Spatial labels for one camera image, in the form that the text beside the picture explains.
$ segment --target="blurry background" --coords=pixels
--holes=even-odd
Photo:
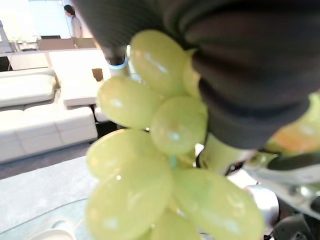
[[[0,0],[0,54],[94,48],[94,40],[80,13],[82,38],[72,36],[71,17],[64,5],[70,0]]]

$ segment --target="grape bunch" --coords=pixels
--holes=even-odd
[[[216,240],[259,240],[264,221],[253,199],[221,174],[193,167],[208,121],[193,51],[155,30],[130,45],[144,83],[114,76],[98,91],[102,111],[127,129],[87,152],[100,180],[86,208],[89,231],[96,240],[200,240],[201,228]]]

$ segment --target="white couch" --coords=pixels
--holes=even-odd
[[[6,85],[6,91],[12,94],[0,98],[0,106],[6,106],[0,108],[0,162],[97,139],[91,107],[65,106],[52,76],[6,73],[5,78],[0,77],[0,89]]]

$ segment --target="gray carpet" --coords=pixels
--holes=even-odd
[[[0,233],[61,205],[87,198],[97,182],[87,170],[85,157],[2,179]]]
[[[67,160],[82,157],[86,155],[86,151],[88,150],[89,146],[90,144],[86,142],[12,162],[1,163],[0,181],[1,179],[12,177],[21,173],[30,172]]]

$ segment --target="dark gray sleeve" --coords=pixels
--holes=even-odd
[[[102,49],[144,29],[197,48],[194,68],[209,108],[209,131],[260,148],[308,108],[320,88],[318,0],[77,0]]]

